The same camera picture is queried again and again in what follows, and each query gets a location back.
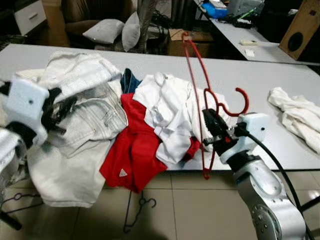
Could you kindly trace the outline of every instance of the brown chair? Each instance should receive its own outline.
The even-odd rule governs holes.
[[[62,0],[65,31],[72,47],[94,49],[96,43],[82,34],[103,19],[122,22],[133,12],[132,0]]]

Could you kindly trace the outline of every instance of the jeans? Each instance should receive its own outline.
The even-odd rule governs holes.
[[[103,98],[78,102],[59,124],[66,133],[52,132],[29,156],[30,176],[47,205],[89,208],[97,200],[105,182],[99,169],[115,137],[128,125],[117,94],[108,86]]]
[[[134,76],[134,74],[129,68],[126,68],[124,70],[120,83],[121,83],[122,93],[133,94],[135,93],[135,90],[139,86],[141,81],[136,79],[136,77]]]

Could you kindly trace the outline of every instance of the crumpled clothing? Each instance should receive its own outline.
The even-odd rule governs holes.
[[[124,70],[120,83],[121,83],[122,93],[130,94],[135,92],[136,88],[139,86],[141,81],[136,79],[135,75],[132,73],[132,71],[129,68],[126,68]]]
[[[281,87],[270,91],[268,101],[283,111],[282,124],[320,154],[320,107],[302,95],[289,97]]]
[[[128,127],[117,136],[100,172],[108,186],[122,186],[139,193],[167,166],[156,158],[161,140],[144,121],[146,108],[133,100],[133,93],[123,94],[121,102],[128,117]],[[185,161],[192,159],[200,148],[195,138],[189,142],[191,147],[185,153]]]
[[[77,102],[41,147],[28,155],[31,179],[43,201],[52,207],[89,208],[104,185],[99,169],[114,138],[127,125],[121,107],[120,71],[98,54],[56,52],[40,70],[17,73],[62,94],[55,103],[77,96]]]
[[[203,110],[203,91],[197,91],[200,109]],[[227,105],[224,96],[217,94],[217,97]],[[195,136],[201,142],[198,108],[191,82],[159,72],[147,75],[135,90],[133,99],[146,107],[144,121],[154,128],[154,133],[162,140],[156,157],[163,163],[176,164],[181,161],[190,147],[190,137]],[[208,104],[209,108],[216,109],[211,99]],[[219,114],[228,121],[223,110]],[[212,137],[203,117],[201,122],[203,137]]]
[[[54,101],[58,103],[82,92],[87,98],[101,98],[103,86],[120,79],[121,72],[97,53],[57,51],[50,56],[38,84],[48,89],[59,87],[62,93]]]

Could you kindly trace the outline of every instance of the blue object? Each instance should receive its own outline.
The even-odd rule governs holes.
[[[215,8],[210,2],[202,4],[201,7],[203,7],[207,14],[214,19],[224,18],[228,15],[228,10],[226,8]]]
[[[124,74],[122,75],[120,83],[122,93],[130,94],[135,92],[136,88],[139,86],[141,81],[136,79],[136,77],[129,68],[126,68],[124,70]]]

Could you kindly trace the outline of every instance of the cardboard box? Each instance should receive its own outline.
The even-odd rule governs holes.
[[[185,49],[182,43],[183,29],[169,29],[168,41],[167,41],[167,54],[169,56],[185,56]],[[192,41],[195,43],[198,51],[203,58],[214,57],[214,39],[208,32],[200,31],[187,31],[189,36],[192,37]],[[188,46],[190,57],[195,57],[196,54],[192,47]]]

